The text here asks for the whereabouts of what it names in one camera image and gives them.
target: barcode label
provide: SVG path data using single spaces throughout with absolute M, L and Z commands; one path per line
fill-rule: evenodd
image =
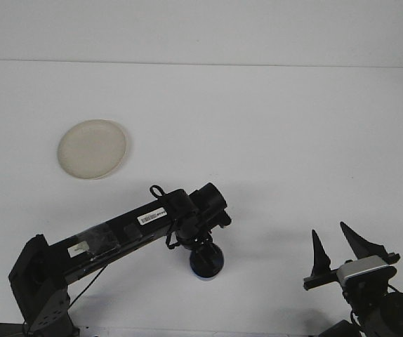
M 144 214 L 143 216 L 138 216 L 138 221 L 141 225 L 145 225 L 146 223 L 149 223 L 150 221 L 156 220 L 156 219 L 161 218 L 166 215 L 167 215 L 166 210 L 163 207 L 161 207 L 161 208 L 155 209 L 154 211 L 151 211 L 147 214 Z

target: white label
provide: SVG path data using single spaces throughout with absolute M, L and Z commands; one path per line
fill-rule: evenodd
M 149 223 L 150 221 L 159 219 L 166 215 L 167 215 L 166 210 L 163 207 L 161 207 L 161 208 L 155 209 L 154 211 L 151 211 L 147 214 L 144 214 L 143 216 L 138 216 L 138 221 L 141 225 L 145 225 L 146 223 Z
M 79 242 L 75 246 L 69 247 L 67 251 L 71 258 L 89 250 L 89 245 L 86 241 Z

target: round plate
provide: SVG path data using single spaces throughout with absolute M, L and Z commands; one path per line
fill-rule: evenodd
M 121 128 L 112 121 L 93 119 L 66 132 L 58 146 L 58 161 L 71 176 L 97 179 L 118 167 L 125 151 Z

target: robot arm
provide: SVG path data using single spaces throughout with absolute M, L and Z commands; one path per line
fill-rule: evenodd
M 217 225 L 229 225 L 231 219 L 214 185 L 209 183 L 190 195 L 184 190 L 165 194 L 158 186 L 150 191 L 156 201 L 51 246 L 43 235 L 27 242 L 9 280 L 30 333 L 77 336 L 67 313 L 67 286 L 163 236 L 168 237 L 170 249 L 183 245 L 192 250 L 191 267 L 198 275 L 220 272 L 223 255 L 210 232 Z M 171 245 L 173 233 L 177 242 Z
M 403 337 L 403 293 L 388 292 L 389 279 L 397 273 L 391 265 L 399 260 L 399 254 L 368 242 L 345 223 L 341 223 L 341 228 L 357 260 L 331 270 L 331 261 L 317 233 L 312 231 L 314 267 L 311 276 L 304 279 L 304 287 L 309 290 L 338 282 L 352 308 L 353 324 L 343 320 L 319 337 L 360 337 L 359 331 L 366 337 Z

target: white surface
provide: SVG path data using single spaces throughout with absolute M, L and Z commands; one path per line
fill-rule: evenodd
M 213 331 L 184 331 L 184 330 L 151 330 L 151 329 L 123 329 L 97 328 L 80 326 L 81 337 L 296 337 L 294 335 L 264 334 L 264 333 L 234 333 Z
M 403 1 L 0 1 L 0 59 L 403 67 Z
M 92 118 L 124 125 L 131 155 L 78 180 L 56 148 Z M 161 239 L 106 269 L 72 308 L 78 325 L 318 333 L 349 307 L 337 284 L 303 290 L 310 230 L 337 267 L 353 257 L 340 220 L 401 253 L 403 290 L 403 70 L 0 62 L 0 321 L 22 321 L 7 276 L 30 237 L 130 211 L 154 183 L 208 181 L 233 219 L 213 232 L 224 270 L 202 282 Z

